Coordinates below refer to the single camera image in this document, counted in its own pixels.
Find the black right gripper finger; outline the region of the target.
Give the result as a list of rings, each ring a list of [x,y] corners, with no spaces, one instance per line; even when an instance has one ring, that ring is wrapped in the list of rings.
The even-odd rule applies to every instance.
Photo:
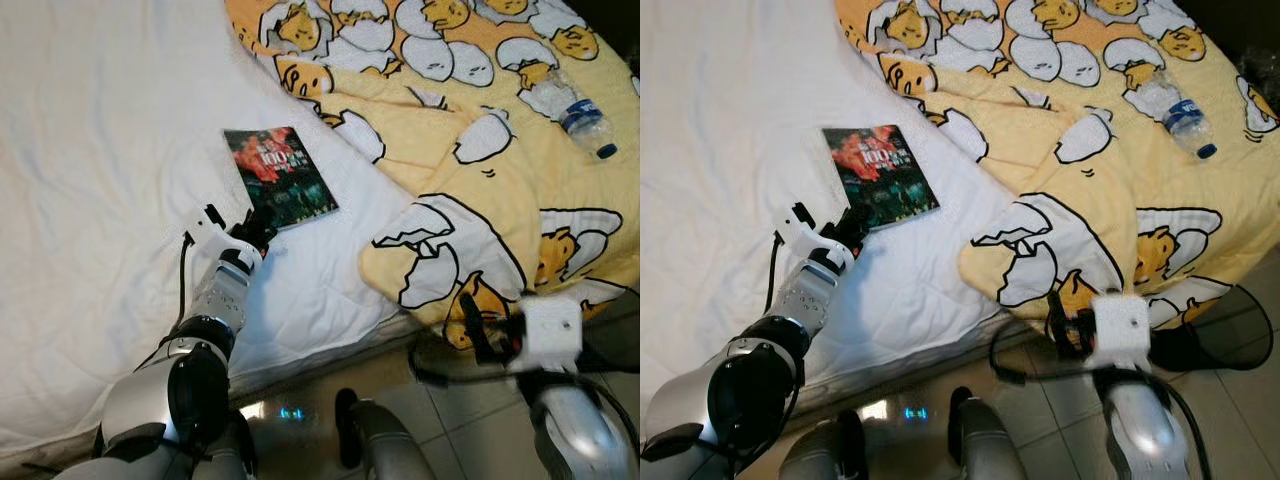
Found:
[[[1059,353],[1071,353],[1073,344],[1068,338],[1068,315],[1057,291],[1047,294],[1050,307],[1046,317],[1046,335],[1053,342]]]
[[[492,361],[492,346],[489,344],[484,330],[484,316],[481,310],[476,306],[474,297],[468,293],[462,293],[460,296],[460,307],[463,312],[463,330],[466,337],[471,340],[476,361],[479,364],[489,364]]]

